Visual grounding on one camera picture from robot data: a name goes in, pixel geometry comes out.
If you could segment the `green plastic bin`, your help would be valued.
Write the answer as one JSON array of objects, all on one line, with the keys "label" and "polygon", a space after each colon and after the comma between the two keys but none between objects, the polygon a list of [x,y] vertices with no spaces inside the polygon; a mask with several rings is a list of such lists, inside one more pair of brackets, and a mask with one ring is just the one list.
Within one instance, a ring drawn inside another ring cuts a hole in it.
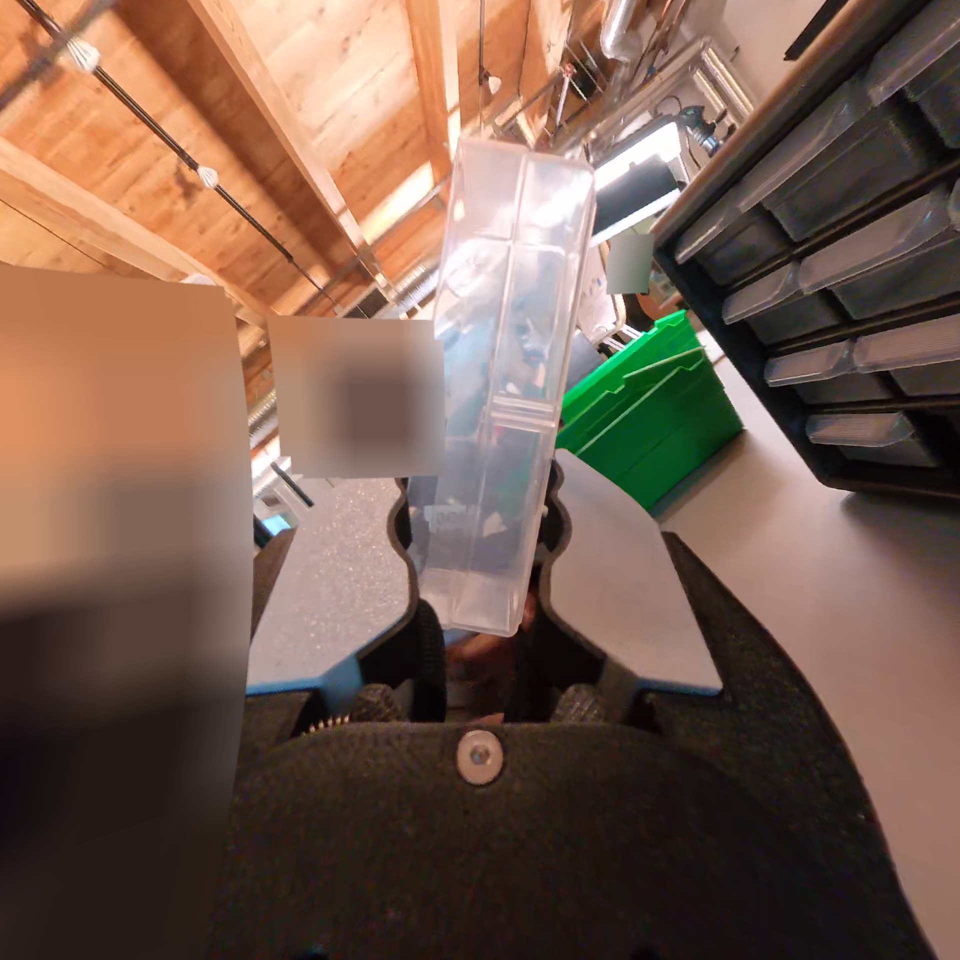
[{"label": "green plastic bin", "polygon": [[743,432],[714,364],[679,310],[570,389],[557,450],[649,508]]}]

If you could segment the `led light panel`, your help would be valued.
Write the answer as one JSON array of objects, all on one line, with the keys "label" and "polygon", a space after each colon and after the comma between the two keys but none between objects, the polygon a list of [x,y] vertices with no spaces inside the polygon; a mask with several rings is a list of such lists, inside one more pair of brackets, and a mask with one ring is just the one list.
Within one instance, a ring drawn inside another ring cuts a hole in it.
[{"label": "led light panel", "polygon": [[636,131],[594,168],[596,213],[591,246],[605,242],[670,207],[680,195],[670,166],[681,154],[674,117]]}]

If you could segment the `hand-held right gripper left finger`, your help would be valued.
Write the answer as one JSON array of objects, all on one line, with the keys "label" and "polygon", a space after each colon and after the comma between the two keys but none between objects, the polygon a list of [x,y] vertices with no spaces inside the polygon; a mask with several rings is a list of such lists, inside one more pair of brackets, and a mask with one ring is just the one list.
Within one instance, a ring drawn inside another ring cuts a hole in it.
[{"label": "hand-held right gripper left finger", "polygon": [[361,651],[411,607],[411,575],[391,541],[401,498],[393,478],[305,479],[314,501],[254,633],[247,693],[355,694]]}]

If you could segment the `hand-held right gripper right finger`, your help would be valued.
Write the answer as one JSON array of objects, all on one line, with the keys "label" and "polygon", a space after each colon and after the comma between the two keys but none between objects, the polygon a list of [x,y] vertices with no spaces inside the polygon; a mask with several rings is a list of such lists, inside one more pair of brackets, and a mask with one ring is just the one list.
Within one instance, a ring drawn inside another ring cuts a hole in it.
[{"label": "hand-held right gripper right finger", "polygon": [[559,684],[593,684],[608,698],[718,695],[722,679],[658,523],[569,450],[555,462],[558,542],[541,568],[538,600],[572,642],[571,662],[547,654]]}]

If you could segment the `clear plastic drawer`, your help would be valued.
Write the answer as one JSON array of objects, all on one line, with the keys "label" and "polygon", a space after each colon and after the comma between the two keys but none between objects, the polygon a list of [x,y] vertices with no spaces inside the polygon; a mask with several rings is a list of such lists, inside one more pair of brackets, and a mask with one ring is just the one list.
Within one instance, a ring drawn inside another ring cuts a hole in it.
[{"label": "clear plastic drawer", "polygon": [[522,623],[595,207],[585,162],[459,140],[433,303],[445,440],[407,486],[418,591],[444,629]]}]

